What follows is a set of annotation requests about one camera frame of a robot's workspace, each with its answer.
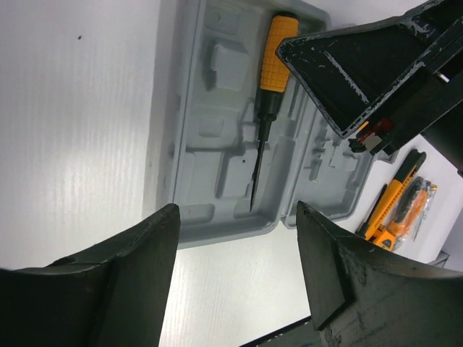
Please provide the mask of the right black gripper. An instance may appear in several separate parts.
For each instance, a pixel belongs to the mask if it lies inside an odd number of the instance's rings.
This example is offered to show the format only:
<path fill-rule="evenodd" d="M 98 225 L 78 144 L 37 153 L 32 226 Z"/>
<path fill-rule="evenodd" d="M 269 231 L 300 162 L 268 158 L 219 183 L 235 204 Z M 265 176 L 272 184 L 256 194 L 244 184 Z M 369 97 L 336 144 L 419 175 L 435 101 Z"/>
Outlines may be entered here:
<path fill-rule="evenodd" d="M 462 3 L 287 38 L 277 56 L 356 153 L 396 152 L 422 135 L 462 169 Z"/>

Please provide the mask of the grey plastic tool case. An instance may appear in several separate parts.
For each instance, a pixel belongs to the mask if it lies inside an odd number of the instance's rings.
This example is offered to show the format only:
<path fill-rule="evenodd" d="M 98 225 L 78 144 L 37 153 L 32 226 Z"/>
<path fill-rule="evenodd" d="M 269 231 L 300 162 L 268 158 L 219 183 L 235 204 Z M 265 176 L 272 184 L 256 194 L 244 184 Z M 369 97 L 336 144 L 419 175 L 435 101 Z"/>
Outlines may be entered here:
<path fill-rule="evenodd" d="M 374 162 L 334 133 L 302 85 L 290 78 L 263 154 L 258 193 L 258 68 L 271 18 L 298 16 L 299 32 L 328 30 L 328 12 L 306 1 L 182 1 L 176 108 L 166 127 L 157 201 L 179 206 L 181 248 L 296 226 L 304 201 L 331 220 L 355 211 Z"/>

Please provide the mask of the orange black screwdriver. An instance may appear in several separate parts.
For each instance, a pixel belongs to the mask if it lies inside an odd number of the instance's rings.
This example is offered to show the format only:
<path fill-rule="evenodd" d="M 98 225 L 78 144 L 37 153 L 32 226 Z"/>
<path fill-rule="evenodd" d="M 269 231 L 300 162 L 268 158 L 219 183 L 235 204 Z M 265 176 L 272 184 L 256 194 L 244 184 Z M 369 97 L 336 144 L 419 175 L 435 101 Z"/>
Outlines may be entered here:
<path fill-rule="evenodd" d="M 295 14 L 279 12 L 272 17 L 268 29 L 260 68 L 259 106 L 256 116 L 258 121 L 258 154 L 252 174 L 250 209 L 253 209 L 257 197 L 264 147 L 268 141 L 272 123 L 275 122 L 280 111 L 290 75 L 288 68 L 276 55 L 276 50 L 284 39 L 297 36 L 298 27 L 299 21 Z"/>

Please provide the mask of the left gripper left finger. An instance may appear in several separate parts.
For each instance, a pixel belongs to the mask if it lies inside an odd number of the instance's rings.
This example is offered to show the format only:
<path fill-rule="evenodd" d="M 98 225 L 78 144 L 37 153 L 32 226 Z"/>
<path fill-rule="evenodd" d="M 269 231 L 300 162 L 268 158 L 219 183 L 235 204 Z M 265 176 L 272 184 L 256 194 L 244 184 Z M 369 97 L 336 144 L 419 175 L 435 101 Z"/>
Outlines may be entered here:
<path fill-rule="evenodd" d="M 1 271 L 3 346 L 157 346 L 179 243 L 168 204 L 45 267 Z"/>

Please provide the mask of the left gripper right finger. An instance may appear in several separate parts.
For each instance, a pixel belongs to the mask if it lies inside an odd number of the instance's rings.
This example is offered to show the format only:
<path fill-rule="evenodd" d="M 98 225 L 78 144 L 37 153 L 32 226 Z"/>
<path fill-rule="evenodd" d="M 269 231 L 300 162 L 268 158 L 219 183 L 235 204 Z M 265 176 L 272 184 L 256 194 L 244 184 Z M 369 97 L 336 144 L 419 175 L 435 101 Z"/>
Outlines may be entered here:
<path fill-rule="evenodd" d="M 323 346 L 461 346 L 462 273 L 382 249 L 297 204 L 297 243 Z"/>

